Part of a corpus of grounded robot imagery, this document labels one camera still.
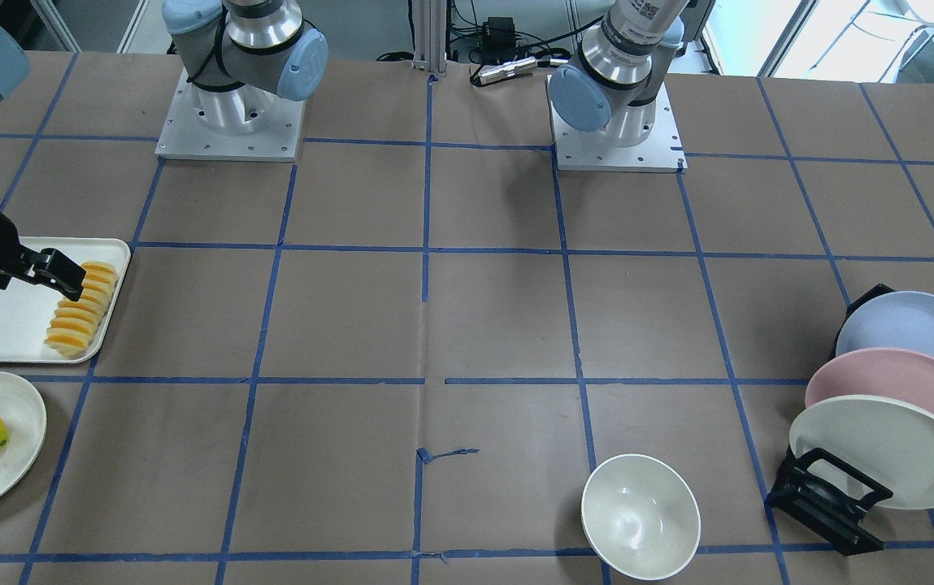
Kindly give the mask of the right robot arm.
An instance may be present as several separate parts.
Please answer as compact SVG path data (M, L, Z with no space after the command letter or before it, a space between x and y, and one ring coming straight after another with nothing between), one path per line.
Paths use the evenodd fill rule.
M166 30L188 79L203 92L248 88L302 102L320 85L328 47L295 1L166 1ZM0 26L0 103L28 77L24 49ZM12 280L77 301L86 270L58 249L30 249L0 211L0 289Z

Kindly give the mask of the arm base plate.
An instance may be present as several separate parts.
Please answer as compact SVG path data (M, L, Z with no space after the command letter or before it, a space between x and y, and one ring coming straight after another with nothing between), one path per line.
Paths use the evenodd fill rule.
M202 162L294 163L306 103L243 86L207 92L180 72L155 155Z
M561 171L678 173L689 167L666 85L654 102L628 107L600 131L574 129L555 108L550 122Z

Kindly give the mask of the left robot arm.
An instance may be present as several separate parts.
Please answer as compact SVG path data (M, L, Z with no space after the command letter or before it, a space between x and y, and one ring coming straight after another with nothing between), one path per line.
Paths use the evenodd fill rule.
M626 154L605 130L627 111L655 105L649 93L662 88L659 68L667 60L665 52L675 51L670 31L678 10L677 1L616 1L582 32L570 62L550 78L550 111L566 123L568 136L594 137L608 149L558 144L559 169L586 162L605 169L613 155ZM662 169L682 199L691 249L655 255L630 249L609 259L629 263L631 277L652 267L654 273L644 281L684 299L712 295L711 260L756 262L756 253L708 251L694 221L694 195L687 192L686 181L711 171L712 162L723 162L729 177L745 176L756 186L762 185L755 174L764 164L779 169L793 182L809 215L817 249L765 255L767 262L816 262L838 288L845 284L843 262L934 264L934 218L911 175L913 167L934 169L934 162L901 154L897 134L882 119L867 86L757 78L749 79L748 86L752 93L741 102L764 109L774 151L702 151L697 166L689 169L684 152L668 148Z

